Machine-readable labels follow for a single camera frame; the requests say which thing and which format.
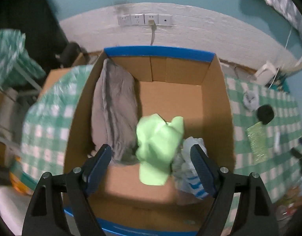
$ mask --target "green sponge cloth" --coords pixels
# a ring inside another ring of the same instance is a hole
[[[147,185],[164,185],[184,135],[183,117],[174,117],[170,123],[156,113],[142,117],[136,132],[140,181]]]

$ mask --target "green cloth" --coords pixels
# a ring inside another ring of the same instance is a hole
[[[246,131],[254,155],[254,165],[268,160],[267,135],[262,122],[257,122]]]
[[[298,160],[290,154],[292,147],[302,151],[302,146],[298,144],[298,138],[302,135],[302,126],[297,102],[294,97],[285,92],[271,90],[230,76],[225,76],[225,83],[234,127],[236,157],[234,173],[249,175],[251,172],[258,172],[272,202],[276,202],[301,177]],[[268,125],[264,125],[268,160],[258,164],[254,164],[253,151],[246,132],[250,126],[258,122],[255,112],[248,111],[243,105],[243,96],[247,90],[256,91],[259,94],[259,105],[271,105],[275,114],[274,119]],[[281,132],[279,154],[273,152],[274,132],[277,130]],[[226,227],[234,222],[238,201],[239,193],[235,193]]]
[[[29,57],[25,40],[26,35],[19,30],[0,30],[0,87],[3,89],[27,83],[15,65],[20,66],[31,78],[45,76],[41,66]]]
[[[72,118],[92,67],[73,67],[27,112],[22,130],[21,164],[23,171],[35,181],[46,171],[53,175],[63,173]]]
[[[165,122],[158,114],[142,117],[136,128],[139,179],[146,185],[164,185],[170,164],[184,135],[183,117]]]

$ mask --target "screw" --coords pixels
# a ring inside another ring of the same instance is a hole
[[[76,167],[76,168],[73,169],[73,172],[76,173],[76,174],[79,173],[80,171],[81,171],[80,167]]]
[[[229,169],[226,168],[226,167],[222,167],[222,168],[220,168],[220,171],[221,171],[222,173],[227,173],[227,172],[229,172]]]
[[[50,175],[51,175],[51,173],[45,172],[45,173],[43,173],[42,177],[43,178],[48,178]]]
[[[251,175],[254,177],[254,178],[259,178],[259,174],[257,172],[253,172],[251,173]]]

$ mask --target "electrical outlet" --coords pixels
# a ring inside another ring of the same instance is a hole
[[[158,15],[158,24],[163,26],[172,25],[172,15],[169,14],[159,14]]]
[[[117,16],[117,19],[118,19],[118,24],[122,27],[132,25],[129,14]]]
[[[149,20],[154,20],[155,24],[158,25],[158,14],[155,13],[146,13],[144,14],[144,23],[149,24]]]
[[[144,15],[143,14],[131,14],[130,19],[132,25],[144,25]]]

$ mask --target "black round object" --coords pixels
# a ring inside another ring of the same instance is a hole
[[[264,125],[267,125],[274,118],[274,112],[271,105],[263,105],[257,109],[257,118]]]

